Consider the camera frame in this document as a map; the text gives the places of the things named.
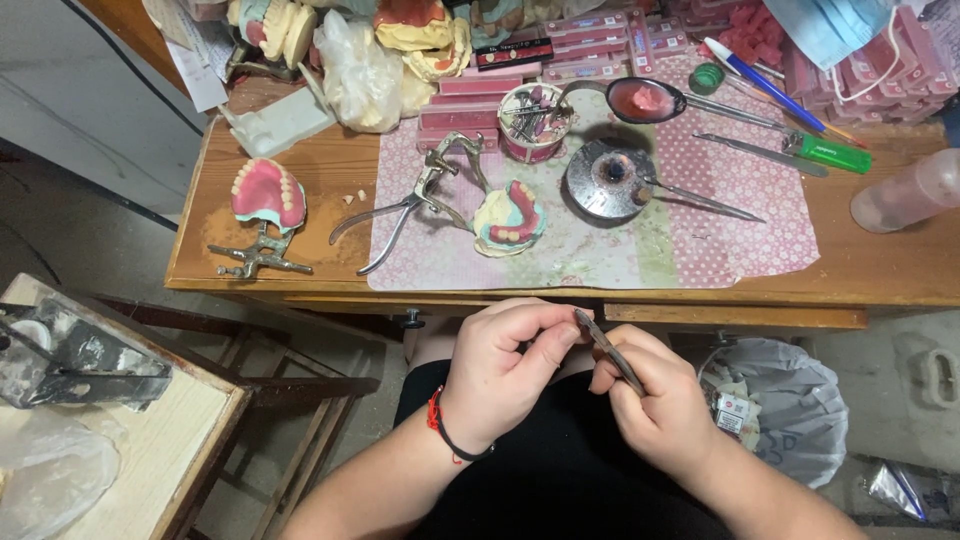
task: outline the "bracelet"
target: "bracelet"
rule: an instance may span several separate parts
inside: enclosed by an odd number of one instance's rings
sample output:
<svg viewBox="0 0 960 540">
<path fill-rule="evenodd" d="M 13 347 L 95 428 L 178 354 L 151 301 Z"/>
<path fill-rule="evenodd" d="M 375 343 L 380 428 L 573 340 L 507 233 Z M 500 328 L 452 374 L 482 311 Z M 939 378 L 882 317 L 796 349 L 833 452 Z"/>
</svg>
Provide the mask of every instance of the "bracelet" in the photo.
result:
<svg viewBox="0 0 960 540">
<path fill-rule="evenodd" d="M 490 447 L 481 454 L 470 454 L 464 452 L 453 444 L 453 441 L 450 440 L 450 436 L 446 434 L 446 429 L 444 429 L 444 412 L 442 409 L 440 409 L 440 394 L 443 391 L 444 386 L 441 384 L 440 387 L 437 388 L 437 391 L 433 393 L 433 397 L 430 398 L 430 401 L 428 402 L 430 407 L 427 409 L 426 413 L 426 425 L 432 430 L 436 430 L 446 443 L 446 446 L 450 447 L 450 450 L 453 451 L 453 456 L 451 457 L 453 462 L 457 465 L 460 465 L 463 463 L 463 461 L 457 461 L 457 457 L 465 459 L 466 461 L 476 461 L 492 454 L 493 449 L 496 447 L 496 443 L 491 444 Z"/>
</svg>

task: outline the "blue pen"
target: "blue pen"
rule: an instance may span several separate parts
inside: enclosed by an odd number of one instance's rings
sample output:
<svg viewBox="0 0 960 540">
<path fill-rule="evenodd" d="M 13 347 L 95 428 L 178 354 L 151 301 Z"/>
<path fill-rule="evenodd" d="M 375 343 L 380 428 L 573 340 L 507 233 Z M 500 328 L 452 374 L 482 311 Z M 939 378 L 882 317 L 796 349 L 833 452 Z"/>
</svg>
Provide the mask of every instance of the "blue pen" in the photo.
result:
<svg viewBox="0 0 960 540">
<path fill-rule="evenodd" d="M 704 43 L 707 44 L 707 47 L 710 48 L 710 51 L 713 53 L 713 55 L 716 56 L 721 62 L 726 64 L 727 67 L 733 70 L 734 73 L 743 75 L 747 79 L 753 81 L 755 85 L 759 86 L 763 91 L 773 96 L 777 101 L 781 102 L 783 106 L 787 108 L 787 110 L 794 113 L 811 128 L 818 132 L 822 132 L 827 128 L 827 126 L 818 120 L 816 116 L 810 114 L 806 109 L 801 107 L 799 103 L 790 99 L 788 95 L 784 94 L 779 88 L 772 85 L 770 81 L 767 81 L 766 78 L 757 73 L 752 67 L 747 65 L 746 62 L 738 58 L 733 51 L 720 44 L 719 41 L 712 37 L 705 37 Z"/>
</svg>

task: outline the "right hand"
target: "right hand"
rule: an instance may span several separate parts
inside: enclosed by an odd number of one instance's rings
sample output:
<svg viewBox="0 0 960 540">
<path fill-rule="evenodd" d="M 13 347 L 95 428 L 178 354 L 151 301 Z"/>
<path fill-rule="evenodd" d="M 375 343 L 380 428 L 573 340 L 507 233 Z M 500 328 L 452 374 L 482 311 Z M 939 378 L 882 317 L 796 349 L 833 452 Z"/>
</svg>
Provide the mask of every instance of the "right hand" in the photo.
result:
<svg viewBox="0 0 960 540">
<path fill-rule="evenodd" d="M 607 337 L 634 368 L 647 396 L 640 399 L 618 379 L 620 371 L 597 346 L 590 391 L 610 394 L 620 434 L 634 452 L 677 482 L 692 479 L 726 442 L 710 418 L 693 366 L 637 327 L 622 325 Z"/>
</svg>

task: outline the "plastic bottle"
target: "plastic bottle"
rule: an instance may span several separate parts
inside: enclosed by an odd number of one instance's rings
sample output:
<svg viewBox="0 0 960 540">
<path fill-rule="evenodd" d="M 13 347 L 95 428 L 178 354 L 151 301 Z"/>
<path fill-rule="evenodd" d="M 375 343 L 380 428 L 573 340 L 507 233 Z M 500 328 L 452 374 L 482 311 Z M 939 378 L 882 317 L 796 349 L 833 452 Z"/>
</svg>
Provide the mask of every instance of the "plastic bottle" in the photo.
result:
<svg viewBox="0 0 960 540">
<path fill-rule="evenodd" d="M 960 207 L 960 148 L 947 148 L 857 193 L 850 213 L 871 233 L 890 233 Z"/>
</svg>

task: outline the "black pants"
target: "black pants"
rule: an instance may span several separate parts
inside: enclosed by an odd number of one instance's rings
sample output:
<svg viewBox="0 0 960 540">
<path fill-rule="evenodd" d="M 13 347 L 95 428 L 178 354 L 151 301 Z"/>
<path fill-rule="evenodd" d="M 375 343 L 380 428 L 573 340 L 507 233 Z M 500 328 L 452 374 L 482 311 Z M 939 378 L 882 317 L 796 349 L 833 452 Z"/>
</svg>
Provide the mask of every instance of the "black pants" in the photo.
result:
<svg viewBox="0 0 960 540">
<path fill-rule="evenodd" d="M 410 372 L 395 426 L 426 404 L 449 369 L 443 360 Z M 493 454 L 450 483 L 410 538 L 732 538 L 715 515 L 634 454 L 610 400 L 591 394 L 589 382 L 584 372 L 547 386 Z"/>
</svg>

